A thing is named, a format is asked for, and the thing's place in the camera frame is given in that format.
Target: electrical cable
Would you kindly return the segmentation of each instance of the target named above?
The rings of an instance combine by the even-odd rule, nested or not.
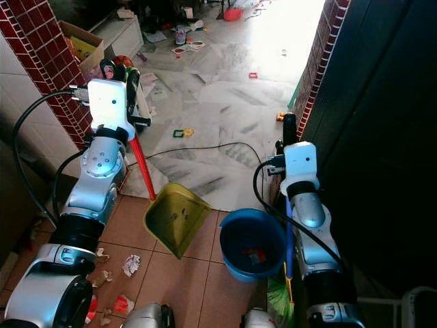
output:
[[[81,156],[85,151],[81,150],[80,152],[77,152],[76,154],[68,157],[62,164],[61,166],[59,166],[59,168],[56,171],[56,175],[55,175],[55,181],[53,183],[53,191],[52,191],[52,207],[53,207],[53,212],[56,216],[56,218],[59,220],[60,216],[59,216],[59,209],[57,207],[57,188],[59,185],[59,179],[61,178],[62,175],[62,171],[66,168],[66,166],[73,161],[74,159],[78,158],[79,156]]]
[[[287,217],[287,215],[284,215],[284,214],[280,213],[273,206],[271,206],[268,203],[266,203],[262,199],[262,197],[259,195],[258,187],[257,187],[258,173],[259,173],[259,171],[261,171],[263,169],[264,166],[267,166],[267,165],[270,165],[270,164],[272,164],[271,161],[265,161],[265,162],[259,164],[259,166],[255,170],[255,173],[253,174],[253,192],[255,193],[255,197],[261,202],[261,204],[264,205],[265,208],[268,208],[271,213],[273,213],[274,215],[279,216],[280,218],[282,218],[286,222],[290,222],[293,226],[295,226],[300,231],[305,233],[309,238],[311,238],[315,243],[317,243],[321,248],[323,248],[323,250],[326,251],[326,253],[328,253],[335,260],[335,262],[337,262],[340,265],[340,267],[344,270],[345,273],[349,272],[349,270],[348,270],[347,266],[345,265],[344,261],[336,253],[334,253],[332,251],[332,249],[327,244],[325,244],[323,241],[321,241],[310,230],[306,229],[306,227],[304,227],[300,223],[294,221],[293,219],[290,219],[289,217]]]
[[[150,159],[153,156],[158,156],[158,155],[165,154],[165,153],[168,153],[168,152],[175,152],[175,151],[178,151],[178,150],[204,150],[204,149],[220,148],[220,147],[229,146],[229,145],[246,145],[246,146],[248,146],[255,153],[255,155],[256,155],[256,157],[258,159],[259,164],[262,163],[262,161],[261,161],[257,151],[254,149],[254,147],[252,147],[248,143],[245,143],[245,142],[242,142],[242,141],[229,142],[229,143],[224,143],[222,145],[210,146],[210,147],[185,147],[185,148],[176,148],[176,149],[164,150],[162,152],[157,152],[156,154],[149,155],[145,159]],[[132,163],[132,164],[128,165],[128,167],[132,167],[133,165],[136,165],[136,164],[138,164],[138,163],[137,162],[136,163]],[[262,194],[262,197],[264,197],[264,171],[262,172],[262,185],[261,185],[261,188],[262,188],[261,194]]]
[[[54,227],[56,227],[56,219],[54,218],[54,216],[52,216],[52,214],[48,211],[48,209],[43,205],[43,203],[41,203],[36,195],[35,192],[33,191],[32,186],[30,185],[29,180],[27,179],[26,173],[23,169],[23,165],[21,164],[21,160],[20,160],[20,155],[18,153],[18,145],[17,145],[17,137],[18,137],[18,131],[20,130],[21,125],[23,124],[23,122],[25,121],[25,119],[27,118],[27,116],[29,116],[29,114],[40,104],[42,104],[44,101],[46,101],[47,99],[54,97],[54,96],[61,96],[62,94],[69,94],[71,95],[72,92],[70,90],[63,90],[63,91],[57,91],[57,92],[53,92],[51,94],[47,94],[43,97],[41,97],[40,99],[38,99],[37,101],[35,101],[32,105],[29,106],[29,108],[27,108],[25,110],[25,112],[20,116],[20,118],[18,119],[18,121],[16,121],[15,125],[14,125],[14,129],[12,130],[12,151],[14,153],[14,160],[15,160],[15,165],[16,168],[20,174],[21,179],[23,180],[26,189],[28,190],[32,200],[35,202],[35,204],[38,206],[38,208],[48,217],[48,219],[50,220],[50,222],[52,223],[52,225]]]

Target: dustpan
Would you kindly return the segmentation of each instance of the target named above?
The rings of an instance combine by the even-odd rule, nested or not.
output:
[[[182,185],[170,182],[144,216],[144,226],[172,254],[181,258],[211,206]]]

